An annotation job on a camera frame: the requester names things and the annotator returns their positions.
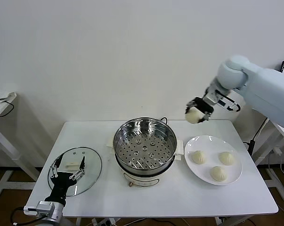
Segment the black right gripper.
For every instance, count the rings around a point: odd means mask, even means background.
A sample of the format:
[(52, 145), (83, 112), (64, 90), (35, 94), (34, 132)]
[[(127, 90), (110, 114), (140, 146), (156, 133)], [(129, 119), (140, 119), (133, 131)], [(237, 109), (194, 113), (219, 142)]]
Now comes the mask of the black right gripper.
[(198, 109), (200, 111), (200, 113), (198, 113), (198, 123), (208, 121), (214, 111), (214, 108), (200, 97), (196, 97), (186, 104), (185, 113), (189, 113), (190, 111), (195, 109)]

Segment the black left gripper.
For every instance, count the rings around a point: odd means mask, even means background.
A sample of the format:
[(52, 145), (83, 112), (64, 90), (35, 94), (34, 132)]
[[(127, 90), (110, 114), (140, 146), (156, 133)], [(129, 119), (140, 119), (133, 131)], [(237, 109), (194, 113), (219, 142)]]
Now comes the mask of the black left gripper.
[(85, 156), (79, 165), (79, 169), (73, 174), (68, 172), (58, 172), (62, 158), (63, 155), (61, 154), (50, 166), (50, 178), (54, 187), (50, 196), (45, 199), (46, 202), (66, 203), (65, 199), (68, 188), (75, 185), (77, 180), (80, 180), (85, 175)]

